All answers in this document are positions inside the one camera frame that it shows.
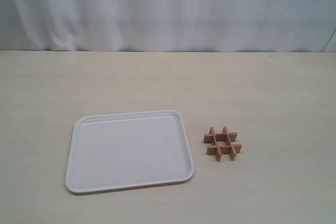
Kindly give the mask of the wooden slat vertical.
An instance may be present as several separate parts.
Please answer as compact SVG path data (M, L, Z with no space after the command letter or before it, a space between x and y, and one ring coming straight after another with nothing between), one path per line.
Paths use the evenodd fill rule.
M236 133L230 132L226 126L224 126L222 133L225 134L224 142L226 146L230 147L230 150L229 150L230 159L234 161L236 157L236 151L235 151L233 142L236 139Z
M216 161L219 162L221 160L222 153L221 153L220 146L219 146L219 144L217 143L217 140L216 140L216 133L215 133L214 128L211 127L209 132L212 135L212 145L216 147L216 151L215 151L214 155L216 157Z

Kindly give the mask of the white curtain backdrop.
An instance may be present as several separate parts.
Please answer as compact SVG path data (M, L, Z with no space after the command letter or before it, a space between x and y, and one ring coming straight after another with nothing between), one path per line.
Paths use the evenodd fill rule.
M1 0L1 49L332 51L335 0Z

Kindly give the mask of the wooden slat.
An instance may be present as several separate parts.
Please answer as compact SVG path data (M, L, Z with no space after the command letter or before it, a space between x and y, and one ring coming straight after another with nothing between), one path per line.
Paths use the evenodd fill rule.
M241 147L242 145L241 144L233 144L233 149L235 150L235 153L240 153L240 150L241 150ZM216 145L209 145L207 147L207 151L206 151L206 154L207 155L215 155L217 151L217 147ZM220 151L221 153L224 155L228 154L232 154L233 151L232 151L232 148L230 146L220 146Z

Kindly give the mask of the wooden slat horizontal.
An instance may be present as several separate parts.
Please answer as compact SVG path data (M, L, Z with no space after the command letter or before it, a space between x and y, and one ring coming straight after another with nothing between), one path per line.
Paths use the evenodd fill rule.
M229 139L231 142L235 142L237 138L237 132L229 132ZM217 142L225 142L227 140L226 133L216 133L215 138ZM213 142L213 134L208 133L204 135L203 143L210 144Z

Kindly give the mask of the white plastic tray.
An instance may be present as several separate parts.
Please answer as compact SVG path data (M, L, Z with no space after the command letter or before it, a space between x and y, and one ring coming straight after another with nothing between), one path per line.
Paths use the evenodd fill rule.
M73 127L65 186L73 194L180 184L195 172L182 115L89 115Z

